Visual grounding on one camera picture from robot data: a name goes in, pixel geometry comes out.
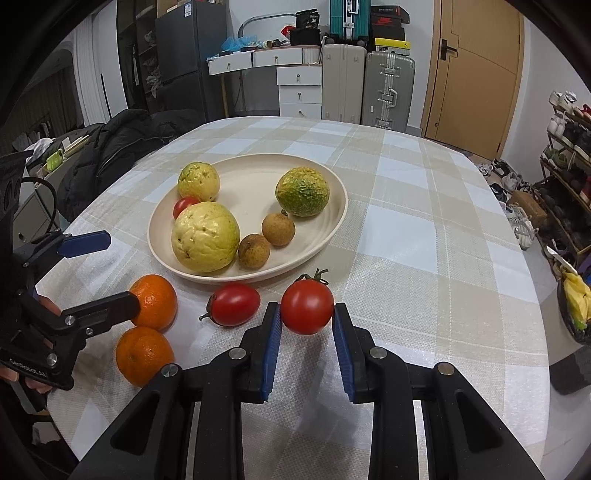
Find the silver aluminium suitcase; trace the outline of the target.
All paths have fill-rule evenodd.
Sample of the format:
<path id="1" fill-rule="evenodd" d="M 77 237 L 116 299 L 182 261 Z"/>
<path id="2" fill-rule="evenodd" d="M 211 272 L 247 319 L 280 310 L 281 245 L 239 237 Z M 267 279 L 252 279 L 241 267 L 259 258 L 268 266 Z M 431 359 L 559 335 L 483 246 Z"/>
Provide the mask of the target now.
<path id="1" fill-rule="evenodd" d="M 378 51 L 368 54 L 363 82 L 363 125 L 398 132 L 407 130 L 415 70 L 415 61 L 409 56 Z"/>

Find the green yellow guava fruit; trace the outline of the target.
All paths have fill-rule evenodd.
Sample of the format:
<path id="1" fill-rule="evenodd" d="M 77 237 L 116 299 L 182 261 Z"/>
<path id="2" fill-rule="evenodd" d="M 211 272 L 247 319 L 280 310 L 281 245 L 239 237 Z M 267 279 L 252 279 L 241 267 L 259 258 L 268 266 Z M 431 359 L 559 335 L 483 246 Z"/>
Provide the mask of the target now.
<path id="1" fill-rule="evenodd" d="M 181 198 L 213 201 L 219 189 L 221 189 L 221 180 L 211 164 L 191 162 L 179 173 L 177 192 Z"/>

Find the cream round plate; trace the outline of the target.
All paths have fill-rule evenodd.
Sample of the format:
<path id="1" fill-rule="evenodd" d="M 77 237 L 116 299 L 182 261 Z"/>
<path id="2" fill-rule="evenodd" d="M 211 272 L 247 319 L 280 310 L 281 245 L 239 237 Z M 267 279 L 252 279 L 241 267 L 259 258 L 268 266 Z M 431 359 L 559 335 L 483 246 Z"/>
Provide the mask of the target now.
<path id="1" fill-rule="evenodd" d="M 216 199 L 235 216 L 242 234 L 256 232 L 263 217 L 279 209 L 274 189 L 280 177 L 291 168 L 308 167 L 321 173 L 329 184 L 329 203 L 315 217 L 295 219 L 294 240 L 286 247 L 274 249 L 269 261 L 259 270 L 247 270 L 235 262 L 219 272 L 197 274 L 181 265 L 173 253 L 172 211 L 179 196 L 177 187 L 171 186 L 150 216 L 147 243 L 158 263 L 179 277 L 208 285 L 267 280 L 287 273 L 317 255 L 344 223 L 349 206 L 348 193 L 341 179 L 322 164 L 293 155 L 263 153 L 230 157 L 213 166 L 221 177 L 221 190 Z"/>

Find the black jacket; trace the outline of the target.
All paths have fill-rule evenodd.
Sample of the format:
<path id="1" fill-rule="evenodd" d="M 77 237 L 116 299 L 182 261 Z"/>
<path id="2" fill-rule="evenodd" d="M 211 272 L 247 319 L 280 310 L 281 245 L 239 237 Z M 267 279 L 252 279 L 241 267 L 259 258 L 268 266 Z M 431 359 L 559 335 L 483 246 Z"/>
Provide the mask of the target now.
<path id="1" fill-rule="evenodd" d="M 202 123 L 190 109 L 118 113 L 92 133 L 62 179 L 57 190 L 59 213 L 73 221 L 140 159 Z"/>

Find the orange mandarin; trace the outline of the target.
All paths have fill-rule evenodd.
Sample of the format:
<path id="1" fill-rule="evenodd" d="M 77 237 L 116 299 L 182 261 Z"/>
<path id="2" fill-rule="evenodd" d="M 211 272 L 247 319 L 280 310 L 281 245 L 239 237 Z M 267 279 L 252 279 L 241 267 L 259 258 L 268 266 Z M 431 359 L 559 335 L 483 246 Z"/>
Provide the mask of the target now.
<path id="1" fill-rule="evenodd" d="M 144 387 L 163 366 L 174 363 L 167 339 L 148 327 L 124 332 L 115 348 L 115 362 L 121 375 L 133 386 Z"/>
<path id="2" fill-rule="evenodd" d="M 136 280 L 129 289 L 139 301 L 139 313 L 131 320 L 138 327 L 166 330 L 177 313 L 177 296 L 170 282 L 149 274 Z"/>

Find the banana bunch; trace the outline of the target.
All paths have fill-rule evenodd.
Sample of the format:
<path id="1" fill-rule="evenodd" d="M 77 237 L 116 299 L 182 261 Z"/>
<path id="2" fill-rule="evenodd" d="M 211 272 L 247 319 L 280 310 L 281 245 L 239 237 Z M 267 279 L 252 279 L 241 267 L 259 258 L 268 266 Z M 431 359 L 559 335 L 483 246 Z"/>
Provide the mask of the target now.
<path id="1" fill-rule="evenodd" d="M 578 274 L 571 272 L 563 273 L 562 286 L 574 326 L 585 331 L 590 324 L 590 287 Z"/>

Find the brown longan fruit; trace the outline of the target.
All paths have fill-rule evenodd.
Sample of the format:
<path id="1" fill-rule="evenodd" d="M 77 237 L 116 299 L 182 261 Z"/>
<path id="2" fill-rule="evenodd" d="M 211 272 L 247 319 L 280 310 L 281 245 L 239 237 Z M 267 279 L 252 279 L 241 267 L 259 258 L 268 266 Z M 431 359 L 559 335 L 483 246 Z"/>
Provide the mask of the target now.
<path id="1" fill-rule="evenodd" d="M 270 258 L 270 242 L 260 234 L 249 234 L 238 246 L 238 262 L 243 268 L 262 268 Z"/>
<path id="2" fill-rule="evenodd" d="M 263 237 L 274 247 L 284 247 L 290 244 L 296 234 L 296 225 L 287 212 L 270 213 L 263 219 Z"/>

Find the black refrigerator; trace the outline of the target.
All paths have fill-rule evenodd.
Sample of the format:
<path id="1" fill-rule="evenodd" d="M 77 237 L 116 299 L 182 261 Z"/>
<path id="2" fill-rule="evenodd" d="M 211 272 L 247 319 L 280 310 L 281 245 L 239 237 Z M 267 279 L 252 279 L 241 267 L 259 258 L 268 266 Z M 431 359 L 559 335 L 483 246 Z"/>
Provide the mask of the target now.
<path id="1" fill-rule="evenodd" d="M 221 119 L 221 82 L 209 75 L 207 60 L 226 39 L 225 6 L 187 1 L 157 18 L 155 33 L 164 107 L 194 110 L 202 122 Z"/>

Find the wooden shoe rack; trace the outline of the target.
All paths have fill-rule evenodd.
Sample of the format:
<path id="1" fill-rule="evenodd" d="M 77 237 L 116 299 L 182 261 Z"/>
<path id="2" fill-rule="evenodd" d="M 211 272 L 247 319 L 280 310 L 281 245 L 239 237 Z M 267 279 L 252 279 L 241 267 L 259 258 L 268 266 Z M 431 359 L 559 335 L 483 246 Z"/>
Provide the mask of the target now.
<path id="1" fill-rule="evenodd" d="M 575 93 L 551 92 L 548 143 L 540 155 L 536 193 L 580 263 L 590 254 L 590 106 Z"/>

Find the teal suitcase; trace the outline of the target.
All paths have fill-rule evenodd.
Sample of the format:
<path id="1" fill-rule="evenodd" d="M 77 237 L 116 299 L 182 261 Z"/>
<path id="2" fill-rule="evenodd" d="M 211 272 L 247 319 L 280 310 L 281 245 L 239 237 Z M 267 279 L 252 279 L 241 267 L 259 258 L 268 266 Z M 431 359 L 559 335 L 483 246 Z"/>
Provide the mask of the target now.
<path id="1" fill-rule="evenodd" d="M 370 35 L 370 0 L 331 0 L 329 34 L 344 40 L 367 40 Z"/>

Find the white drawer desk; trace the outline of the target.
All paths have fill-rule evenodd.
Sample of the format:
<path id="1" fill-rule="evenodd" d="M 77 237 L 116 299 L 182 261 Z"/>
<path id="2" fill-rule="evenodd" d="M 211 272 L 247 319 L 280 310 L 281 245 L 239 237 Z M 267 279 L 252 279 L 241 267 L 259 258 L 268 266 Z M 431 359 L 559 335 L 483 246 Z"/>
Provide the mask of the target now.
<path id="1" fill-rule="evenodd" d="M 270 69 L 276 85 L 270 88 L 271 97 L 279 102 L 281 117 L 322 119 L 321 47 L 290 46 L 254 49 L 217 55 L 207 61 L 209 76 L 221 77 L 233 73 L 252 73 Z"/>

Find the red tomato with stem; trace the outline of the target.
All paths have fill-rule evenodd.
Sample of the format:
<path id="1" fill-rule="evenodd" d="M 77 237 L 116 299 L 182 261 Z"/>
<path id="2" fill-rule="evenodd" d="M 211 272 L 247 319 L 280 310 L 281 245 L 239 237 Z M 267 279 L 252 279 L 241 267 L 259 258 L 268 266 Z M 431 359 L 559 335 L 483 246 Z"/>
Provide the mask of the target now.
<path id="1" fill-rule="evenodd" d="M 300 335 L 314 335 L 327 326 L 332 318 L 335 300 L 324 275 L 328 269 L 318 269 L 314 275 L 301 274 L 280 300 L 283 325 Z"/>

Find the stacked shoe boxes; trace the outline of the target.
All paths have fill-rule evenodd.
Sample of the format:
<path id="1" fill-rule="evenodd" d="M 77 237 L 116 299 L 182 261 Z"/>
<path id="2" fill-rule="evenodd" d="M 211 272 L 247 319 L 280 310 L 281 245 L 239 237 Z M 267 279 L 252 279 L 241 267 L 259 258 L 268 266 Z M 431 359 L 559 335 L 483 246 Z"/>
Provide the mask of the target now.
<path id="1" fill-rule="evenodd" d="M 410 14 L 400 5 L 370 7 L 370 34 L 375 50 L 409 56 L 411 43 L 405 32 L 409 24 Z"/>

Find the wrinkled golden yellow fruit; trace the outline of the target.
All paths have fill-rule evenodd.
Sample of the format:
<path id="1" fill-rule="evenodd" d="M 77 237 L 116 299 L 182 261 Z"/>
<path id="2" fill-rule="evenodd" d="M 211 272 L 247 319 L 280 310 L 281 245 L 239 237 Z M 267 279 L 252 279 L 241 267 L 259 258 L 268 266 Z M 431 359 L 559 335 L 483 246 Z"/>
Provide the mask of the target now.
<path id="1" fill-rule="evenodd" d="M 329 203 L 331 191 L 325 177 L 308 167 L 294 167 L 276 184 L 276 201 L 293 216 L 308 218 L 318 215 Z"/>

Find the pale yellow round fruit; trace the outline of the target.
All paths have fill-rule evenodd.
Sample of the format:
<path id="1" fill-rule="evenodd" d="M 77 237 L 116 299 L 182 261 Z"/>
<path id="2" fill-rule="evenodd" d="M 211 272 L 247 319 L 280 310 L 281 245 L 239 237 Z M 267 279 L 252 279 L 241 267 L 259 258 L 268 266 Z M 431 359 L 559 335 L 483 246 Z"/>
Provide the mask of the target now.
<path id="1" fill-rule="evenodd" d="M 186 207 L 174 221 L 172 251 L 177 260 L 198 274 L 211 274 L 235 260 L 240 242 L 238 222 L 216 202 Z"/>

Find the red cherry tomato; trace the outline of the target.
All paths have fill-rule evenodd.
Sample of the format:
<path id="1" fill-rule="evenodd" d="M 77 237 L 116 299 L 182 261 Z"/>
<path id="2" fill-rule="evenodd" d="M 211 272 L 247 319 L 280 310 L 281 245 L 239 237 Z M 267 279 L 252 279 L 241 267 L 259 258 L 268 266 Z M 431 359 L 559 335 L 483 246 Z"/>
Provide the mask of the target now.
<path id="1" fill-rule="evenodd" d="M 178 200 L 178 201 L 177 201 L 177 202 L 174 204 L 174 207 L 173 207 L 173 212 L 172 212 L 172 214 L 173 214 L 173 218 L 174 218 L 174 219 L 177 219 L 177 218 L 178 218 L 178 216 L 179 216 L 179 215 L 180 215 L 180 214 L 181 214 L 181 213 L 182 213 L 182 212 L 183 212 L 183 211 L 184 211 L 186 208 L 188 208 L 188 207 L 190 207 L 190 206 L 192 206 L 192 205 L 198 204 L 198 203 L 199 203 L 199 200 L 198 200 L 198 199 L 195 199 L 195 198 L 192 198 L 192 197 L 184 197 L 184 198 L 181 198 L 181 199 L 179 199 L 179 200 Z"/>

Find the wooden door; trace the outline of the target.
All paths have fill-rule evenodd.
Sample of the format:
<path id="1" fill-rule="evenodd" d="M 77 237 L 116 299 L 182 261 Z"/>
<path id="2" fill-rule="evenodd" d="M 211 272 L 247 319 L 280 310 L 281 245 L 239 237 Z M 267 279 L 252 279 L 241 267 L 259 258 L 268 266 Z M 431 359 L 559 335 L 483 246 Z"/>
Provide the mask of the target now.
<path id="1" fill-rule="evenodd" d="M 523 16 L 507 1 L 436 1 L 422 129 L 492 160 L 501 155 L 523 70 Z"/>

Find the beige suitcase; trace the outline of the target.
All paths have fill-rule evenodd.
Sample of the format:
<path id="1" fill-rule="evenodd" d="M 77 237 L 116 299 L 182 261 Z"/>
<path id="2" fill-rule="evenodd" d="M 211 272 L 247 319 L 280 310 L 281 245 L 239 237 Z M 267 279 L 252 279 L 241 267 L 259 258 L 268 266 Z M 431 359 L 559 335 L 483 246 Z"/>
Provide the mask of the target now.
<path id="1" fill-rule="evenodd" d="M 362 46 L 322 47 L 322 118 L 360 124 L 366 58 Z"/>

